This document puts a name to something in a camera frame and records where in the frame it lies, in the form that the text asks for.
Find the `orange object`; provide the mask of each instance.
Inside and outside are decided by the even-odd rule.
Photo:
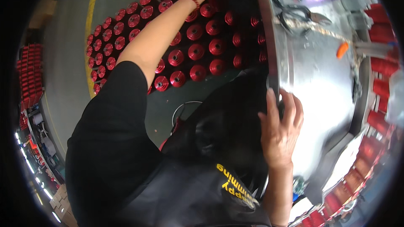
[[[348,45],[348,43],[346,43],[346,42],[342,43],[336,52],[336,57],[338,59],[341,59],[345,55],[345,53],[348,51],[349,47],[350,46]]]

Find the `red bobbin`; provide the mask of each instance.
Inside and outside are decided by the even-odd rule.
[[[160,59],[154,73],[159,74],[159,73],[163,72],[165,67],[166,67],[166,64],[164,63],[163,59]]]
[[[158,91],[165,91],[169,87],[169,81],[164,76],[159,76],[154,80],[154,87]]]
[[[170,46],[176,46],[181,42],[181,33],[177,33],[173,41],[170,43]]]
[[[206,69],[201,65],[194,65],[189,71],[189,76],[195,82],[200,82],[206,77]]]
[[[192,44],[188,49],[188,56],[193,61],[197,61],[203,57],[205,49],[200,44]]]
[[[220,76],[225,71],[225,62],[221,59],[214,59],[209,65],[210,73]]]
[[[218,35],[222,31],[222,24],[218,20],[210,20],[206,24],[206,32],[209,35]]]
[[[196,41],[200,39],[203,35],[203,28],[200,24],[194,24],[188,27],[187,29],[187,37],[191,41]]]
[[[184,54],[181,50],[174,49],[169,53],[169,64],[176,67],[184,61]]]
[[[214,38],[209,43],[209,51],[213,55],[221,55],[226,50],[226,43],[224,40],[219,38]]]
[[[185,75],[181,71],[175,71],[170,76],[170,83],[174,87],[181,87],[182,85],[184,85],[185,81]]]

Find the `fluorescent light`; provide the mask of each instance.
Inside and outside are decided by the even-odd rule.
[[[49,194],[49,192],[48,192],[48,190],[47,189],[44,189],[44,191],[45,191],[45,194],[50,198],[50,199],[52,199],[53,197]]]
[[[56,218],[56,220],[61,223],[61,221],[59,220],[59,218],[57,217],[56,213],[52,211],[53,216]]]

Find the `red copper wire coil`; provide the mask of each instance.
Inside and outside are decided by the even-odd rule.
[[[185,19],[185,22],[192,22],[194,20],[196,20],[196,18],[198,17],[198,11],[192,11],[191,14],[188,15],[188,17]]]
[[[114,57],[109,57],[107,62],[105,63],[105,65],[107,66],[108,70],[113,70],[115,68],[116,65],[116,60]]]
[[[192,44],[188,49],[188,56],[193,61],[197,61],[203,57],[205,49],[200,44]]]
[[[160,4],[158,5],[158,10],[160,12],[164,12],[165,10],[167,10],[172,5],[173,5],[173,2],[171,0],[161,1]]]
[[[203,28],[200,24],[195,24],[187,29],[187,37],[191,41],[196,41],[203,35]]]
[[[93,53],[93,47],[88,46],[87,49],[86,49],[86,55],[91,56],[92,53]]]
[[[98,67],[97,74],[99,78],[104,78],[106,69],[103,65]]]
[[[126,10],[125,9],[119,9],[116,13],[115,13],[115,20],[116,21],[120,21],[121,19],[124,18],[126,14]]]
[[[114,50],[114,46],[112,43],[106,44],[104,47],[104,55],[110,56],[113,50]]]
[[[229,25],[229,26],[234,26],[235,25],[235,21],[234,21],[234,17],[233,17],[233,12],[232,11],[227,11],[225,14],[225,22]]]
[[[174,87],[181,87],[182,85],[184,85],[185,81],[185,75],[181,71],[175,71],[170,76],[170,83]]]
[[[114,26],[114,34],[115,35],[120,35],[124,31],[125,25],[122,22],[116,23]]]
[[[214,59],[209,65],[210,73],[220,76],[225,71],[225,62],[221,59]]]
[[[259,33],[257,41],[258,41],[258,44],[265,45],[265,42],[266,42],[265,35],[262,33]]]
[[[233,65],[234,65],[234,67],[237,68],[237,69],[242,69],[242,68],[244,68],[243,58],[242,58],[242,56],[241,56],[240,54],[237,53],[237,54],[234,56]]]
[[[169,87],[169,81],[164,76],[159,76],[154,80],[154,87],[158,91],[165,91]]]
[[[94,44],[93,44],[94,51],[100,50],[101,46],[102,46],[101,39],[97,39],[96,41],[94,41]]]
[[[90,57],[88,58],[88,63],[87,63],[89,68],[93,68],[94,67],[94,58]]]
[[[165,67],[166,67],[166,64],[164,63],[163,59],[160,59],[154,73],[159,74],[159,73],[163,72]]]
[[[87,45],[91,45],[91,43],[93,43],[93,40],[94,40],[94,35],[90,34],[87,37]]]
[[[221,39],[214,38],[209,43],[209,51],[213,55],[221,55],[222,53],[225,52],[225,50],[226,50],[226,43]]]
[[[102,39],[107,42],[111,39],[112,37],[112,30],[111,29],[107,29],[104,31],[104,33],[102,34]]]
[[[139,14],[133,14],[129,19],[128,19],[128,27],[135,27],[139,24],[140,22],[140,16]]]
[[[128,7],[126,8],[126,13],[127,14],[138,13],[140,8],[141,8],[141,6],[137,2],[131,2],[128,5]]]
[[[125,46],[125,37],[119,36],[115,40],[115,48],[116,50],[121,50]]]
[[[97,25],[97,26],[95,27],[95,30],[94,30],[94,37],[97,37],[98,35],[100,35],[101,30],[102,30],[102,26],[101,26],[101,25]]]
[[[169,64],[176,67],[184,61],[184,54],[181,50],[174,49],[169,54]]]
[[[234,33],[234,35],[233,35],[233,44],[234,44],[234,46],[236,47],[236,48],[238,48],[238,47],[240,47],[241,46],[241,43],[242,43],[242,40],[241,40],[241,34],[240,33]]]
[[[176,46],[181,42],[181,33],[177,33],[173,41],[170,43],[170,46]]]
[[[139,29],[133,29],[133,30],[129,33],[129,42],[131,42],[139,33],[140,33],[140,30],[139,30]]]
[[[201,6],[200,12],[202,16],[212,18],[216,11],[209,3],[206,3]]]
[[[94,57],[94,63],[96,65],[101,65],[102,61],[103,61],[103,55],[102,53],[98,53],[95,57]]]
[[[189,76],[195,82],[200,82],[206,77],[206,69],[201,65],[194,65],[189,71]]]
[[[206,32],[209,35],[218,35],[222,31],[222,25],[218,20],[211,20],[206,24]]]

